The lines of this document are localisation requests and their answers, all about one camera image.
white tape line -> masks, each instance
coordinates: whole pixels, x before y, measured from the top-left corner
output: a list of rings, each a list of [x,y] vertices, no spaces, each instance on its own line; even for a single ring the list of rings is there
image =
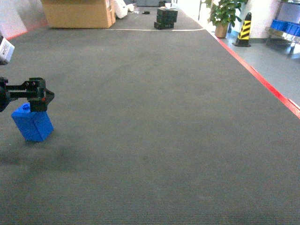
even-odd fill
[[[201,28],[201,29],[195,29],[195,30],[165,30],[165,29],[162,29],[162,30],[143,30],[143,29],[105,29],[105,30],[135,30],[135,31],[199,31],[199,30],[204,30],[204,28]]]

black box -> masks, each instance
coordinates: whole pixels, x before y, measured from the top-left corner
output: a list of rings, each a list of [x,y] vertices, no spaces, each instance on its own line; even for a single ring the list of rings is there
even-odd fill
[[[170,28],[174,28],[174,23],[160,23],[160,22],[154,22],[154,28],[158,29],[158,30],[162,30],[162,29],[170,29]]]
[[[162,16],[162,15],[157,15],[156,21],[158,23],[176,23],[177,17],[167,17],[167,16]]]
[[[158,8],[157,15],[167,16],[167,17],[176,17],[178,15],[178,10],[176,9],[166,9],[166,8]]]

robotic arm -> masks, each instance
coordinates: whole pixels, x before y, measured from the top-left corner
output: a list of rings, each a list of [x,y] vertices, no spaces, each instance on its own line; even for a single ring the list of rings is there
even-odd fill
[[[48,104],[54,99],[54,93],[46,88],[46,82],[43,78],[29,78],[21,85],[6,85],[7,83],[7,78],[0,77],[0,112],[11,101],[18,98],[27,98],[30,102],[31,112],[45,112]]]

white bag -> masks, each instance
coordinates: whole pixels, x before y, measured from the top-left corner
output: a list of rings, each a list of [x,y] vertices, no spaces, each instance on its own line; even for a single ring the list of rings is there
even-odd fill
[[[128,8],[128,12],[133,12],[135,9],[135,6],[133,4],[129,4],[129,5],[127,5],[127,8]]]
[[[119,19],[122,19],[123,17],[127,16],[128,8],[127,8],[124,0],[114,0],[114,10],[115,10],[116,16]]]

plant pot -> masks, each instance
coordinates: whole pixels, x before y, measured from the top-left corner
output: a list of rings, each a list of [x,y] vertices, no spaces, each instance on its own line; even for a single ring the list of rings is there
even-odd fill
[[[218,38],[225,38],[226,35],[227,35],[228,25],[229,25],[229,23],[227,23],[225,25],[219,24],[216,27],[216,30],[215,30],[216,37],[218,37]]]

